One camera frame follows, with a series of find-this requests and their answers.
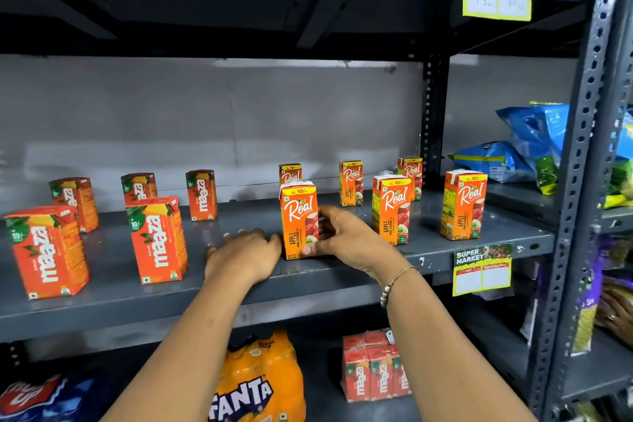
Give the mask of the person's right hand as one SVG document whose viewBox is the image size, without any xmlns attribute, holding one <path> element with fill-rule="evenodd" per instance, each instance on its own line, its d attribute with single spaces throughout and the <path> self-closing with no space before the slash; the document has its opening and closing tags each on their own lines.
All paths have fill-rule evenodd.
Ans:
<svg viewBox="0 0 633 422">
<path fill-rule="evenodd" d="M 377 234 L 367 223 L 351 212 L 333 205 L 319 207 L 318 240 L 336 238 L 337 259 L 344 264 L 365 272 L 381 287 L 395 281 L 421 275 L 402 254 Z"/>
</svg>

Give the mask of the person's left hand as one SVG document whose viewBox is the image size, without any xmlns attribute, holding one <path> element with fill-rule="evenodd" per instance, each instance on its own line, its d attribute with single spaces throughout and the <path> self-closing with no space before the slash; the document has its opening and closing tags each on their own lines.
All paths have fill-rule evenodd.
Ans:
<svg viewBox="0 0 633 422">
<path fill-rule="evenodd" d="M 205 283 L 228 281 L 233 286 L 251 288 L 269 278 L 276 265 L 267 265 L 267 242 L 262 229 L 226 233 L 218 249 L 218 261 L 205 264 Z"/>
</svg>

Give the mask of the orange apple juice carton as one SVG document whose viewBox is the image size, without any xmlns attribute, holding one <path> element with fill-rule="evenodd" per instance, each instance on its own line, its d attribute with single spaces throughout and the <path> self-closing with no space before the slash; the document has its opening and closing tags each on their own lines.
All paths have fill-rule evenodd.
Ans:
<svg viewBox="0 0 633 422">
<path fill-rule="evenodd" d="M 303 247 L 319 239 L 317 188 L 311 181 L 281 185 L 282 236 L 286 260 L 303 258 Z"/>
</svg>

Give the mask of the person's left forearm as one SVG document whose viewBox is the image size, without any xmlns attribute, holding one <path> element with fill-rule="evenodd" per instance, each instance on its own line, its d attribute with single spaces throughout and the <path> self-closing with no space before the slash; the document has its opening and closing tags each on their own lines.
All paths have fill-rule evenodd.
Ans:
<svg viewBox="0 0 633 422">
<path fill-rule="evenodd" d="M 207 422 L 248 274 L 211 276 L 100 422 Z"/>
</svg>

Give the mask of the person's right forearm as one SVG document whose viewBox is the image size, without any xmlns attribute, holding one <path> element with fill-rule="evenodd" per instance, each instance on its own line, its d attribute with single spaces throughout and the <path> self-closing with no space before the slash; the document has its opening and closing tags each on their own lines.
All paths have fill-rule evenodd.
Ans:
<svg viewBox="0 0 633 422">
<path fill-rule="evenodd" d="M 538 422 L 422 275 L 383 288 L 390 288 L 385 308 L 422 422 Z"/>
</svg>

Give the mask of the orange mango drink carton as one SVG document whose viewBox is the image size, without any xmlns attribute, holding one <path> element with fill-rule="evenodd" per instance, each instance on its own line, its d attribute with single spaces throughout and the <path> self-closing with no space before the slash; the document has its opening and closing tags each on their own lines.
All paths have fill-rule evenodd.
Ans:
<svg viewBox="0 0 633 422">
<path fill-rule="evenodd" d="M 91 280 L 71 205 L 46 205 L 6 214 L 4 221 L 29 300 L 70 297 Z"/>
<path fill-rule="evenodd" d="M 158 196 L 153 172 L 130 173 L 121 176 L 125 206 Z"/>
<path fill-rule="evenodd" d="M 99 216 L 91 179 L 71 177 L 49 182 L 53 204 L 75 208 L 76 218 L 82 233 L 91 233 L 99 228 Z"/>
<path fill-rule="evenodd" d="M 218 218 L 215 173 L 210 169 L 186 172 L 187 196 L 192 221 L 216 221 Z"/>
<path fill-rule="evenodd" d="M 189 263 L 177 196 L 153 197 L 126 204 L 140 282 L 176 282 Z"/>
</svg>

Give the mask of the shrink-wrapped mango carton pack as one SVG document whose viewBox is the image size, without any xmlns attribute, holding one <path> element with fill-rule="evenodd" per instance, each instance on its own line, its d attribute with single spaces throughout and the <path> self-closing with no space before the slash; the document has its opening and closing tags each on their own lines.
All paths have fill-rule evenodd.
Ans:
<svg viewBox="0 0 633 422">
<path fill-rule="evenodd" d="M 411 395 L 390 328 L 344 336 L 342 374 L 341 386 L 348 403 Z"/>
</svg>

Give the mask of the orange soda bottle pack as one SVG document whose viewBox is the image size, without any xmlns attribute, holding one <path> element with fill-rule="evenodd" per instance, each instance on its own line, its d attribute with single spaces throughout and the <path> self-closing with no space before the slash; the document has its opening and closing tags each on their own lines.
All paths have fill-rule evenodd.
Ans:
<svg viewBox="0 0 633 422">
<path fill-rule="evenodd" d="M 208 422 L 305 422 L 303 373 L 285 329 L 228 348 Z"/>
</svg>

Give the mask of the group of apple juice cartons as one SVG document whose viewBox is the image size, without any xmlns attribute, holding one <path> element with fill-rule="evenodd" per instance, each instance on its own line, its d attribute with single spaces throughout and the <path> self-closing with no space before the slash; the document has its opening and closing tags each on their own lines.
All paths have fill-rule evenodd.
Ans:
<svg viewBox="0 0 633 422">
<path fill-rule="evenodd" d="M 391 245 L 409 241 L 411 203 L 422 197 L 422 159 L 400 158 L 396 174 L 374 177 L 371 197 L 372 227 Z M 343 207 L 363 204 L 363 164 L 339 164 L 339 195 Z M 282 184 L 305 181 L 284 176 Z M 448 240 L 473 240 L 480 236 L 488 177 L 473 170 L 451 170 L 444 182 L 440 234 Z"/>
</svg>

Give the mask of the blue cola bottle pack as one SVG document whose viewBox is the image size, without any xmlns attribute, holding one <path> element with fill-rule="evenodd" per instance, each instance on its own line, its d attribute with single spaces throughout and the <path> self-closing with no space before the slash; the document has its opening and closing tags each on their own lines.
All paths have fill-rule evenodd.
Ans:
<svg viewBox="0 0 633 422">
<path fill-rule="evenodd" d="M 58 373 L 0 389 L 0 422 L 97 422 L 103 379 Z"/>
</svg>

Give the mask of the purple yellow snack packet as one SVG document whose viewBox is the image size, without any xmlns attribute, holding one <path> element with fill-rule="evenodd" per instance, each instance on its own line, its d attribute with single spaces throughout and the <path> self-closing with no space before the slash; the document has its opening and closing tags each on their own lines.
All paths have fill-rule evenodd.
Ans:
<svg viewBox="0 0 633 422">
<path fill-rule="evenodd" d="M 605 259 L 596 256 L 584 278 L 581 309 L 574 337 L 571 356 L 588 354 L 591 351 L 594 322 L 599 303 Z"/>
</svg>

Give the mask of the blue yellow snack bag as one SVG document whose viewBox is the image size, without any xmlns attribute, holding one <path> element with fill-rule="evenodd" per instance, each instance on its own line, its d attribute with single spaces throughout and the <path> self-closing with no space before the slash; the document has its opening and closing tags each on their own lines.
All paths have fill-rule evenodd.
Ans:
<svg viewBox="0 0 633 422">
<path fill-rule="evenodd" d="M 633 207 L 633 105 L 625 113 L 612 167 L 605 209 Z"/>
</svg>

